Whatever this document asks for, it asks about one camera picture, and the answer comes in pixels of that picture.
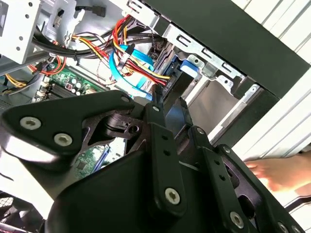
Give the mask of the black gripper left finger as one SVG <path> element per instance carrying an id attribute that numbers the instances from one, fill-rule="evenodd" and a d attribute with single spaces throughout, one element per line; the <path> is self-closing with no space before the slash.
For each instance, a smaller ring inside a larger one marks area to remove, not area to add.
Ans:
<path id="1" fill-rule="evenodd" d="M 118 90 L 47 100 L 6 110 L 0 117 L 0 174 L 7 180 L 35 177 L 23 169 L 36 168 L 44 177 L 67 171 L 85 150 L 112 142 L 130 141 L 135 153 L 150 161 L 151 210 L 181 216 L 186 199 L 173 134 L 166 128 L 160 92 L 141 105 Z"/>

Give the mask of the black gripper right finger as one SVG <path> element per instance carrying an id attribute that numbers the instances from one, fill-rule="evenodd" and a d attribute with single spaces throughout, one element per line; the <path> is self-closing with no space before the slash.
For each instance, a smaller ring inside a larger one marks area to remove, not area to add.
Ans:
<path id="1" fill-rule="evenodd" d="M 213 147 L 204 130 L 194 126 L 180 99 L 185 136 L 195 147 L 182 161 L 198 165 L 207 183 L 208 207 L 217 233 L 302 233 L 303 229 L 270 191 L 226 145 Z"/>

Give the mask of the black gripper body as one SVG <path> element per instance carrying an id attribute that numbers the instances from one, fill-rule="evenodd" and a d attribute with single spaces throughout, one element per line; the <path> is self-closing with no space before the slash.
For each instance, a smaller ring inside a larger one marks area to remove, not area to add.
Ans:
<path id="1" fill-rule="evenodd" d="M 205 176 L 180 163 L 187 198 L 181 218 L 152 217 L 150 161 L 135 153 L 67 187 L 55 199 L 48 233 L 231 233 Z"/>

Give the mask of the person's bare hand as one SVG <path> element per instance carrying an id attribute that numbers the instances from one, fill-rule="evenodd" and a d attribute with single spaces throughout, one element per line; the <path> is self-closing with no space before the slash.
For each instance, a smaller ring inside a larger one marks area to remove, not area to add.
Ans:
<path id="1" fill-rule="evenodd" d="M 296 190 L 311 182 L 310 151 L 287 158 L 250 160 L 245 164 L 272 192 Z"/>

